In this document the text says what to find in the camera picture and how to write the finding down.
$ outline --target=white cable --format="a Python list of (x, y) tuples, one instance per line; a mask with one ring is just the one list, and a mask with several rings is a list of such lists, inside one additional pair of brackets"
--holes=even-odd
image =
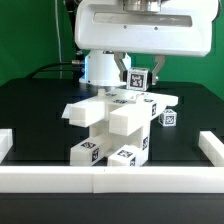
[(59, 21), (58, 21), (58, 0), (55, 0), (55, 21), (56, 21), (56, 30), (57, 30), (57, 38), (58, 38), (59, 61), (62, 62), (61, 36), (60, 36), (60, 28), (59, 28)]

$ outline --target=black cable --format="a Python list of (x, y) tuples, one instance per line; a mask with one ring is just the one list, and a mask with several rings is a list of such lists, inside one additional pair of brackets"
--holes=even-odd
[(54, 69), (54, 70), (42, 70), (39, 72), (75, 72), (75, 71), (79, 71), (80, 69), (83, 69), (82, 67), (77, 67), (74, 69)]
[(62, 66), (62, 65), (72, 65), (72, 63), (71, 62), (60, 62), (60, 63), (45, 65), (45, 66), (42, 66), (42, 67), (36, 69), (35, 71), (31, 72), (30, 74), (28, 74), (26, 76), (26, 78), (32, 79), (38, 72), (41, 72), (46, 68), (52, 68), (52, 67), (57, 67), (57, 66)]

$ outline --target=black table surface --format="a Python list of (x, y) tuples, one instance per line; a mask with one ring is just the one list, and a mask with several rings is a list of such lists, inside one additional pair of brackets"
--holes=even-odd
[[(151, 92), (179, 97), (176, 127), (152, 122), (145, 166), (212, 166), (199, 132), (224, 140), (224, 101), (200, 84), (159, 82)], [(71, 80), (15, 79), (0, 87), (0, 129), (14, 146), (1, 165), (69, 165), (88, 128), (61, 118), (67, 103), (95, 96)], [(96, 165), (105, 165), (105, 160)], [(223, 194), (0, 194), (0, 223), (222, 223)]]

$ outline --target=stack of blocks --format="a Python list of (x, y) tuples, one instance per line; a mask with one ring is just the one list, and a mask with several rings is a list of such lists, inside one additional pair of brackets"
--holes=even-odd
[(96, 97), (68, 104), (62, 117), (89, 127), (89, 138), (71, 149), (70, 164), (91, 166), (108, 157), (108, 166), (142, 166), (149, 155), (151, 120), (177, 101), (168, 95), (100, 89)]

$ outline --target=green background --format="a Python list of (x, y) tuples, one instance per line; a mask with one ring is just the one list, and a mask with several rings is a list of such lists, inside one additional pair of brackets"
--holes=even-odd
[[(59, 61), (54, 7), (54, 0), (1, 0), (0, 85), (13, 78), (25, 77), (40, 66)], [(71, 61), (75, 50), (63, 0), (58, 0), (58, 7), (62, 59)], [(161, 81), (201, 83), (224, 99), (223, 13), (213, 23), (209, 55), (204, 58), (167, 56), (159, 73)], [(150, 55), (131, 56), (134, 66), (149, 67), (151, 64)], [(48, 76), (58, 78), (59, 74)]]

